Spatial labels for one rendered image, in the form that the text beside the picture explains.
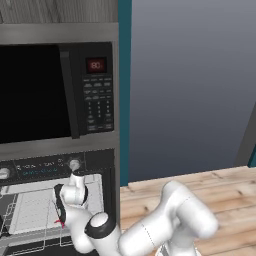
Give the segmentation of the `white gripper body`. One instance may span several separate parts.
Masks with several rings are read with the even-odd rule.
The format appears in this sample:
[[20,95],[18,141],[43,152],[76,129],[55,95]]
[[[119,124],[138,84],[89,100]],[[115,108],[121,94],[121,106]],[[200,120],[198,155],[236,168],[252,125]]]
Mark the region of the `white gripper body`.
[[69,185],[75,187],[84,187],[85,186],[85,177],[80,175],[75,175],[72,173],[69,179]]

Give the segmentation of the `black built-in oven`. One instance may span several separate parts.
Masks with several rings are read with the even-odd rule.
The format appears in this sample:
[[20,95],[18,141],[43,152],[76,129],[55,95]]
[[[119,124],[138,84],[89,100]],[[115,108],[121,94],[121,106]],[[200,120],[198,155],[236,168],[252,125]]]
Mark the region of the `black built-in oven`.
[[0,161],[0,169],[10,170],[10,177],[0,180],[0,256],[8,246],[70,236],[69,230],[62,229],[61,226],[50,230],[11,235],[5,226],[4,214],[13,196],[5,196],[4,191],[5,187],[9,188],[14,185],[64,178],[67,178],[69,182],[71,175],[69,162],[72,159],[80,161],[80,173],[85,177],[91,174],[102,176],[103,211],[115,217],[119,215],[119,207],[116,205],[115,156],[112,149]]

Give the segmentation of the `black oven door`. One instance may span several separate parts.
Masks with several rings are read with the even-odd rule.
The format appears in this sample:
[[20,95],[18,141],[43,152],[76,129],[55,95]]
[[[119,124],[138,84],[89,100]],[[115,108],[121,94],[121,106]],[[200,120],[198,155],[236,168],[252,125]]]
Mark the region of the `black oven door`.
[[99,256],[96,250],[82,254],[75,250],[70,236],[8,246],[1,256]]

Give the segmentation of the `stainless steel microwave oven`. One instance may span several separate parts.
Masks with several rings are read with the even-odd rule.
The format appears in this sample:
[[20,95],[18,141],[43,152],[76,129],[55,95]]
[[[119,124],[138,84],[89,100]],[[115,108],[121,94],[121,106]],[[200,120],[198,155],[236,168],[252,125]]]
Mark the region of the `stainless steel microwave oven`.
[[116,23],[4,24],[0,45],[67,48],[79,139],[0,144],[0,159],[112,149],[120,151],[119,42]]

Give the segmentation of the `black microwave door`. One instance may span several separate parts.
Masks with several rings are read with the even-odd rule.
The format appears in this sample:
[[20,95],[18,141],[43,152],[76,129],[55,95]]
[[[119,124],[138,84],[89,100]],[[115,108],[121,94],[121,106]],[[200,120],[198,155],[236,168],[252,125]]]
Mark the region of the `black microwave door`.
[[64,51],[55,44],[0,45],[0,144],[72,138]]

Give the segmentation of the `teal cabinet side panel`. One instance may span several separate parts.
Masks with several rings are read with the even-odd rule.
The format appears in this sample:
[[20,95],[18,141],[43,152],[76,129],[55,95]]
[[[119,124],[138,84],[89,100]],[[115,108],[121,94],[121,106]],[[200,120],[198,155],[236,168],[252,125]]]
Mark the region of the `teal cabinet side panel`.
[[118,0],[120,185],[128,185],[132,0]]

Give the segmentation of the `wooden cupboard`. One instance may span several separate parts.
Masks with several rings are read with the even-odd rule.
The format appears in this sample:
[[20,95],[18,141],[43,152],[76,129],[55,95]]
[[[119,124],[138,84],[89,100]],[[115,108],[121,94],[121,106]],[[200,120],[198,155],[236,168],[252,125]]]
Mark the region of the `wooden cupboard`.
[[0,24],[117,21],[118,0],[0,0]]

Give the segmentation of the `teal cabinet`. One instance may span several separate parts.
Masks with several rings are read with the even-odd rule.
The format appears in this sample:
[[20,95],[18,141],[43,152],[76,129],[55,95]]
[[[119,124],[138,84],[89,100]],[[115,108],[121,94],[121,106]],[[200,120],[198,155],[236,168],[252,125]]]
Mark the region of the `teal cabinet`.
[[256,144],[253,148],[252,154],[249,158],[248,165],[249,168],[256,167]]

